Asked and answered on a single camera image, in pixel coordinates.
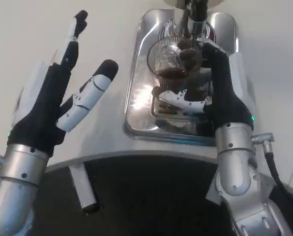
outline stainless steel tray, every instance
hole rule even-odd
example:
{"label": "stainless steel tray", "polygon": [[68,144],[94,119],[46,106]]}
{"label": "stainless steel tray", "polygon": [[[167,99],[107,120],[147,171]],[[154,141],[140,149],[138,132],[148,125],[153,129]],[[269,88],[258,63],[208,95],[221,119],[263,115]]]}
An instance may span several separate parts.
{"label": "stainless steel tray", "polygon": [[[169,142],[180,142],[201,146],[213,146],[214,138],[195,134],[198,122],[192,116],[154,115],[154,101],[151,91],[154,88],[153,74],[147,66],[147,54],[159,39],[163,26],[173,18],[173,10],[154,9],[147,12],[139,22],[133,57],[132,76],[128,86],[125,105],[124,128],[135,137],[156,138]],[[213,27],[216,43],[228,53],[238,52],[237,26],[234,18],[226,13],[208,13],[207,22]],[[159,120],[165,120],[175,129],[159,128]]]}

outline black surface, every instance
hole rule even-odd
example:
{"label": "black surface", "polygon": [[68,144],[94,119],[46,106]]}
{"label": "black surface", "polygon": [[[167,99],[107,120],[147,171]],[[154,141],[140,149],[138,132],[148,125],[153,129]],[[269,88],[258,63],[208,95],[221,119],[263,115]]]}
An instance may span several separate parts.
{"label": "black surface", "polygon": [[[68,168],[47,173],[35,202],[30,235],[231,235],[224,207],[205,199],[217,166],[164,156],[131,156],[86,164],[103,208],[82,213]],[[275,189],[271,196],[293,229],[293,208]]]}

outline espresso machine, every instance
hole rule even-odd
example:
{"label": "espresso machine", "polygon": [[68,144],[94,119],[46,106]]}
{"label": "espresso machine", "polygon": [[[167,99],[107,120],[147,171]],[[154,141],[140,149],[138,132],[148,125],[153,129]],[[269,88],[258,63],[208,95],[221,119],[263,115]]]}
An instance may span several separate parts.
{"label": "espresso machine", "polygon": [[181,109],[152,96],[151,92],[158,83],[148,66],[148,54],[157,41],[184,35],[192,39],[208,38],[229,55],[233,54],[239,51],[237,24],[227,13],[207,11],[206,4],[203,5],[203,11],[199,10],[201,19],[199,17],[199,21],[195,21],[190,15],[192,11],[185,10],[184,0],[166,2],[174,6],[174,9],[150,10],[138,25],[132,76],[126,99],[125,130],[136,138],[214,146],[212,125],[202,112],[203,101],[213,93],[210,68],[202,67],[199,71],[201,79],[195,87],[201,96],[193,98],[188,91],[191,100],[201,102],[199,112]]}

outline silver cylinder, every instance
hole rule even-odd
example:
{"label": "silver cylinder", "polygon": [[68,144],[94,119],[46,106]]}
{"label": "silver cylinder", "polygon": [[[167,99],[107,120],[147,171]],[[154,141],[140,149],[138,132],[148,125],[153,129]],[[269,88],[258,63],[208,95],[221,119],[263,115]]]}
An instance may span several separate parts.
{"label": "silver cylinder", "polygon": [[7,179],[0,182],[0,235],[14,235],[31,228],[31,207],[36,192],[36,186],[22,181]]}
{"label": "silver cylinder", "polygon": [[218,155],[221,185],[227,194],[239,196],[249,189],[251,179],[248,162],[251,155],[246,150],[230,150]]}
{"label": "silver cylinder", "polygon": [[249,161],[255,156],[251,136],[251,127],[244,123],[227,123],[215,132],[221,185],[229,195],[249,189]]}
{"label": "silver cylinder", "polygon": [[246,149],[254,152],[251,141],[251,127],[244,123],[228,123],[215,132],[216,148],[218,153],[231,149]]}
{"label": "silver cylinder", "polygon": [[0,167],[0,179],[11,178],[38,186],[45,173],[48,155],[25,145],[9,145]]}

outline black fingertip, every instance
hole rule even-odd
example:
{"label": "black fingertip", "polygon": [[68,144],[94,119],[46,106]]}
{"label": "black fingertip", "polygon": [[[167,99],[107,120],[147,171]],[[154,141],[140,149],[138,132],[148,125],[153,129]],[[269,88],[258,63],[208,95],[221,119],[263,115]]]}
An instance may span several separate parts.
{"label": "black fingertip", "polygon": [[115,61],[108,59],[103,61],[103,63],[98,67],[98,69],[93,74],[93,76],[105,75],[111,81],[113,81],[117,73],[118,73],[118,64]]}
{"label": "black fingertip", "polygon": [[87,23],[85,22],[86,18],[88,17],[88,13],[84,10],[80,11],[76,16],[77,25],[74,30],[74,35],[76,37],[79,37],[80,33],[84,31],[84,29],[87,27]]}
{"label": "black fingertip", "polygon": [[75,15],[75,18],[79,21],[85,21],[88,17],[88,13],[84,10],[81,10],[77,15]]}

